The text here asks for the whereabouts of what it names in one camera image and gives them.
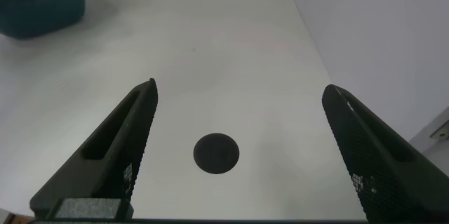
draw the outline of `table surface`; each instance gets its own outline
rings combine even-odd
[[[34,193],[150,77],[159,105],[134,218],[365,218],[293,0],[87,0],[71,27],[0,37],[0,208],[32,214]],[[195,164],[209,133],[237,142],[231,171]]]

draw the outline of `teal bowl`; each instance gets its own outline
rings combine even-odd
[[[85,6],[85,0],[0,0],[0,33],[37,37],[79,21]]]

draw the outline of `white wall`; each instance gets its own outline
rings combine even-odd
[[[449,106],[449,0],[296,0],[333,82],[410,140]]]

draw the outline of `black circle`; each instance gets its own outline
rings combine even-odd
[[[196,165],[211,174],[222,174],[234,168],[239,155],[237,143],[222,133],[202,137],[194,148]]]

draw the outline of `white table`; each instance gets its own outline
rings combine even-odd
[[[87,0],[79,24],[0,38],[0,208],[29,199],[137,84],[159,105],[135,218],[365,218],[321,107],[329,76],[293,0]],[[239,145],[222,175],[195,143]]]

